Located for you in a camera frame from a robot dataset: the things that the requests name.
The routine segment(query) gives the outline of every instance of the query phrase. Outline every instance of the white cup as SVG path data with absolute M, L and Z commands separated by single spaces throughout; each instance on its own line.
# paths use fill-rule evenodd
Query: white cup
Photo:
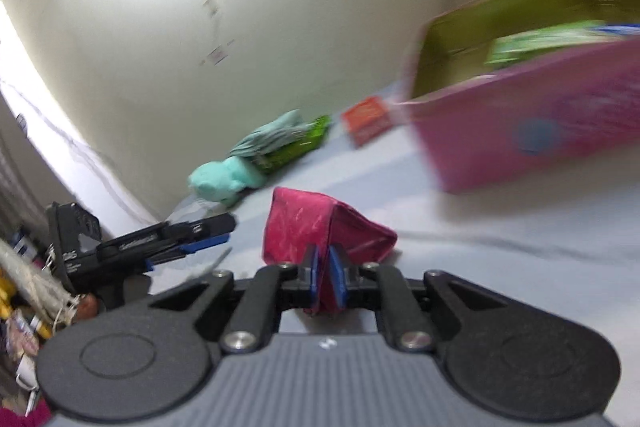
M 18 369 L 15 371 L 15 383 L 25 391 L 35 391 L 38 388 L 36 380 L 36 363 L 28 355 L 23 355 Z

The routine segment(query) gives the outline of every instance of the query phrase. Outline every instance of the silver bolt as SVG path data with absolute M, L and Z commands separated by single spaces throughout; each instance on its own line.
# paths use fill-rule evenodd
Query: silver bolt
M 400 337 L 400 346 L 408 351 L 422 351 L 433 346 L 433 339 L 425 331 L 407 331 Z
M 332 339 L 331 337 L 327 337 L 325 339 L 322 339 L 319 343 L 318 346 L 322 347 L 322 349 L 334 349 L 335 346 L 337 346 L 338 343 L 335 341 L 335 339 Z
M 222 341 L 229 349 L 244 351 L 252 347 L 258 339 L 255 338 L 253 333 L 249 333 L 249 331 L 233 331 L 232 333 L 227 333 Z

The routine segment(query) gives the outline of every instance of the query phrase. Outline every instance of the orange box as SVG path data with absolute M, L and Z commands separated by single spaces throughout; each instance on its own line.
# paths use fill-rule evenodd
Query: orange box
M 379 96 L 370 96 L 342 114 L 347 132 L 356 147 L 380 136 L 394 126 L 386 104 Z

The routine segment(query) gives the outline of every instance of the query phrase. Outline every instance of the pink pouch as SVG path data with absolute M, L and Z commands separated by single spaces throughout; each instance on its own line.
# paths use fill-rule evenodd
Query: pink pouch
M 326 194 L 276 187 L 264 229 L 262 258 L 267 264 L 300 263 L 309 244 L 318 247 L 320 298 L 313 312 L 336 312 L 334 292 L 328 277 L 328 247 L 340 243 L 351 262 L 382 261 L 394 247 L 398 234 L 366 219 L 342 201 Z

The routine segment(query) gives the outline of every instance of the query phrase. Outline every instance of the mint green stuffed animal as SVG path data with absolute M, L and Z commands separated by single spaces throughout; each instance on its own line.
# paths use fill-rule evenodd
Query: mint green stuffed animal
M 189 176 L 189 187 L 199 198 L 219 201 L 230 207 L 238 203 L 245 188 L 261 188 L 266 177 L 249 160 L 231 156 L 223 162 L 210 162 Z

